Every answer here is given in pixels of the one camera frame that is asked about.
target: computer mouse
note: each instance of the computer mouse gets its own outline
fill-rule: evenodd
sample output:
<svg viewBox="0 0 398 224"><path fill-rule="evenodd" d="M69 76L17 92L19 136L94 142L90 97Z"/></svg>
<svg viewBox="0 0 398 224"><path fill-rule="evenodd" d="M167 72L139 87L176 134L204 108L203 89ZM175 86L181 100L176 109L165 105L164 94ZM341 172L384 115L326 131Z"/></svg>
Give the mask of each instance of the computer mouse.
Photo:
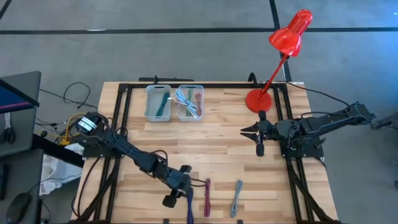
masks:
<svg viewBox="0 0 398 224"><path fill-rule="evenodd" d="M29 193L21 193L17 195L8 206L6 213L6 221L9 224L19 223L25 215L27 206L30 202Z"/></svg>

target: red desk lamp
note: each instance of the red desk lamp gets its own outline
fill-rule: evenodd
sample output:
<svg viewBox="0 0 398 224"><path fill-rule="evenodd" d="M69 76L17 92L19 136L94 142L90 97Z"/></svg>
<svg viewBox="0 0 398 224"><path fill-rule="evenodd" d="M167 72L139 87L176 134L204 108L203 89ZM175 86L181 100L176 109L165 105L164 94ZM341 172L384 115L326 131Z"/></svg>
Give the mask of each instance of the red desk lamp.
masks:
<svg viewBox="0 0 398 224"><path fill-rule="evenodd" d="M296 57L301 49L301 35L307 29L312 21L312 13L307 9L302 9L293 17L290 24L275 31L269 36L269 42L272 46L283 53L282 60L279 62L274 74L271 76L267 85L261 90L252 90L246 97L246 106L253 112L258 113L260 110L269 110L272 106L271 96L267 93L276 74L290 57Z"/></svg>

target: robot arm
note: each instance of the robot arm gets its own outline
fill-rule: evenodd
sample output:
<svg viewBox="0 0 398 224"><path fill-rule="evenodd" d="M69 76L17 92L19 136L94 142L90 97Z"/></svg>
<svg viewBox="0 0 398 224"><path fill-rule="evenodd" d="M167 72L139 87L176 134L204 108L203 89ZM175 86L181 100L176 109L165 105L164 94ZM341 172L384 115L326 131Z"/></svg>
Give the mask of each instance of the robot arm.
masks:
<svg viewBox="0 0 398 224"><path fill-rule="evenodd" d="M287 151L286 156L323 157L321 146L325 139L320 139L321 135L346 125L369 124L375 118L375 115L370 113L364 105L357 102L343 110L326 113L326 115L318 118L287 119L275 125L266 120L265 111L260 111L259 117L259 122L241 130L243 136L252 139L257 144L256 154L258 156L264 155L263 140L275 140L285 147L282 153L284 154L283 151Z"/></svg>
<svg viewBox="0 0 398 224"><path fill-rule="evenodd" d="M186 197L191 187L190 166L181 166L180 170L168 166L166 159L155 152L145 152L127 141L122 134L115 133L109 127L108 120L98 113L87 113L76 125L78 132L87 139L96 139L99 145L118 150L130 157L141 171L153 178L158 178L172 192L166 195L163 205L173 208L177 198Z"/></svg>

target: plastic container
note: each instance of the plastic container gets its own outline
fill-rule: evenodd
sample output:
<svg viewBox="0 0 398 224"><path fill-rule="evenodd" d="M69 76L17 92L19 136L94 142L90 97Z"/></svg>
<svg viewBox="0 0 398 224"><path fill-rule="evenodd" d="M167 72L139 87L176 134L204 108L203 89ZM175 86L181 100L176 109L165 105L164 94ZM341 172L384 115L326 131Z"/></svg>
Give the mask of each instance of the plastic container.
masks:
<svg viewBox="0 0 398 224"><path fill-rule="evenodd" d="M189 90L193 90L193 95L192 95L191 102L194 103L197 106L198 106L198 101L197 101L197 98L196 98L196 94L197 93L201 94L201 100L200 100L201 101L200 102L200 108L201 108L201 111L202 111L201 115L199 117L197 117L197 118L193 117L192 114L187 116L185 114L186 107L179 103L177 105L177 116L178 116L178 118L180 118L180 121L183 121L183 122L199 122L199 121L201 121L202 118L203 118L203 114L205 113L205 110L204 110L205 89L203 88L203 86L201 86L201 85L180 85L178 89L181 90L184 93L184 95L185 95L185 97L187 97L187 99L188 99Z"/></svg>
<svg viewBox="0 0 398 224"><path fill-rule="evenodd" d="M169 93L171 97L172 88L169 85L149 85L146 88L147 91L147 108L145 110L145 116L149 121L152 122L165 122L170 121L171 115L171 102L167 100L164 105L162 116L156 116L157 111L163 101L165 93Z"/></svg>

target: wooden tabletop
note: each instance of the wooden tabletop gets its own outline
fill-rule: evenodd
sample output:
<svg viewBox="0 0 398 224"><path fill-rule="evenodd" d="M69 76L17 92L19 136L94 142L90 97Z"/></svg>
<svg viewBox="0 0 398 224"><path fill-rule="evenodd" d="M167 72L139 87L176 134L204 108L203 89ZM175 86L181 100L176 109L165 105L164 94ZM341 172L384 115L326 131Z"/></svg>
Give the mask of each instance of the wooden tabletop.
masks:
<svg viewBox="0 0 398 224"><path fill-rule="evenodd" d="M118 82L104 83L98 111L107 117L113 115L118 85ZM288 88L294 117L309 112L305 90L290 85ZM179 169L181 165L188 164L192 166L192 177L211 179L210 217L203 216L204 188L194 188L192 209L195 223L236 223L238 219L244 223L295 223L287 169L279 143L266 141L266 155L257 157L255 144L239 134L241 128L258 121L258 115L249 111L244 102L250 90L206 88L205 112L201 123L180 122L175 103L172 103L170 122L151 123L144 116L145 88L132 91L127 122L130 142L144 151L165 150L169 154L170 167ZM122 99L119 121L125 97ZM280 100L284 108L281 93ZM267 119L272 123L278 122L274 106L267 112ZM94 160L91 158L85 162L77 196ZM312 158L304 158L303 163L310 193L326 214L337 219L325 168ZM98 191L102 167L103 159L97 163L88 179L82 197L82 211ZM229 210L238 179L244 182L243 190L239 195L238 213L230 218ZM186 223L187 199L178 199L175 208L164 207L163 198L169 193L170 189L166 185L139 171L132 159L123 158L112 222L161 223L164 218L169 218L171 223ZM302 216L306 219L303 197L299 195ZM108 194L103 200L101 218L104 218L107 202Z"/></svg>

